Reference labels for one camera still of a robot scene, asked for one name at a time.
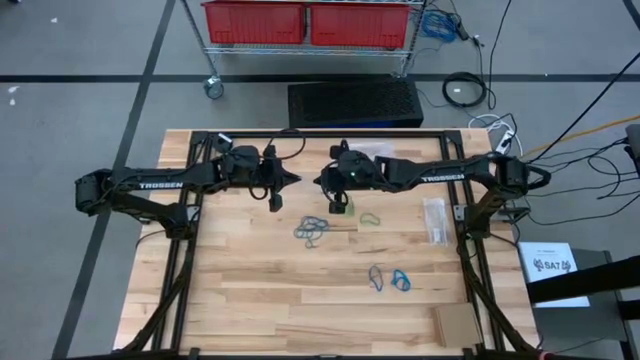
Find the red plastic bin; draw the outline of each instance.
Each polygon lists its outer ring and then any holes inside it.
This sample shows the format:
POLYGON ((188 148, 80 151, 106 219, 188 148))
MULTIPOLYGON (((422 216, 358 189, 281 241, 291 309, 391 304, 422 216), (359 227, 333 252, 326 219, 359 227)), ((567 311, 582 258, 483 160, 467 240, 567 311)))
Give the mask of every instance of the red plastic bin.
POLYGON ((313 45, 404 47, 409 6, 314 4, 310 7, 313 45))
POLYGON ((302 4, 213 1, 202 4, 212 43, 300 44, 302 4))

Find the small cardboard box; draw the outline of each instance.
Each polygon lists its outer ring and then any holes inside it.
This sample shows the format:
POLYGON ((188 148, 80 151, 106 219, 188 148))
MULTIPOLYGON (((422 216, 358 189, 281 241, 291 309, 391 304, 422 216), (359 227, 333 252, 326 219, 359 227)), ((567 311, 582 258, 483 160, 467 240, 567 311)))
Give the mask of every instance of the small cardboard box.
POLYGON ((433 309, 436 335, 447 348, 472 347, 482 342, 478 319, 470 303, 437 306, 433 309))

